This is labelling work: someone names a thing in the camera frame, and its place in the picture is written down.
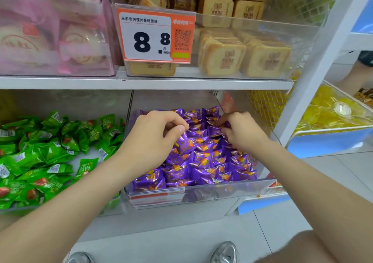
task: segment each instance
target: barcode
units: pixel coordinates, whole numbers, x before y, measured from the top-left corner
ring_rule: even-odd
[[[58,173],[60,170],[60,164],[54,165],[53,167],[50,167],[47,171],[48,173]]]
[[[10,136],[16,136],[16,132],[14,130],[0,129],[0,137],[10,137]]]
[[[19,161],[23,160],[23,159],[26,157],[26,153],[25,153],[25,152],[23,152],[23,153],[19,153],[19,154],[17,154],[17,155],[13,155],[12,157],[13,157],[13,159],[14,159],[16,162],[19,162]]]
[[[8,176],[10,175],[10,172],[8,171],[8,169],[6,168],[6,166],[4,166],[3,164],[0,165],[0,177],[2,179],[5,179],[7,178]]]
[[[63,120],[60,117],[60,114],[58,112],[56,112],[54,115],[52,115],[52,118],[54,118],[55,120],[57,120],[59,123],[63,122]]]
[[[51,138],[51,137],[52,137],[52,133],[45,132],[45,131],[41,132],[41,135],[40,135],[41,139],[47,139],[47,138]]]
[[[103,148],[101,148],[99,152],[101,154],[101,157],[105,160],[105,158],[108,156],[108,153],[106,153]]]
[[[190,37],[192,35],[192,31],[190,30],[175,30],[175,48],[176,50],[189,50],[190,45]]]
[[[110,136],[111,137],[114,137],[114,136],[116,136],[116,135],[118,135],[118,134],[120,134],[121,132],[120,132],[120,130],[119,129],[114,129],[112,132],[110,132]]]

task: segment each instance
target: right hand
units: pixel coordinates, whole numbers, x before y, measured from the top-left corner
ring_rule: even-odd
[[[256,158],[270,141],[248,112],[223,114],[216,125],[221,126],[226,121],[229,121],[232,128],[223,128],[221,131],[226,134],[228,141],[235,148]]]

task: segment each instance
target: qr code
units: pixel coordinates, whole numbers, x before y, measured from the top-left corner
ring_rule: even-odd
[[[189,51],[190,37],[192,31],[176,29],[175,32],[175,49]]]

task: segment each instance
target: left hand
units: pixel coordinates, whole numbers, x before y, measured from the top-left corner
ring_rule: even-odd
[[[188,129],[187,122],[172,111],[154,110],[140,115],[115,156],[140,176],[159,167]]]

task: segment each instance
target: tiled floor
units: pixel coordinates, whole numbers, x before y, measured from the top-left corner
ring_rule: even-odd
[[[365,144],[343,153],[305,161],[373,202],[373,146]],[[311,229],[310,225],[290,200],[217,221],[81,242],[72,252],[92,253],[96,263],[205,263],[220,242],[232,241],[239,248],[241,261],[250,263],[277,251],[307,229]]]

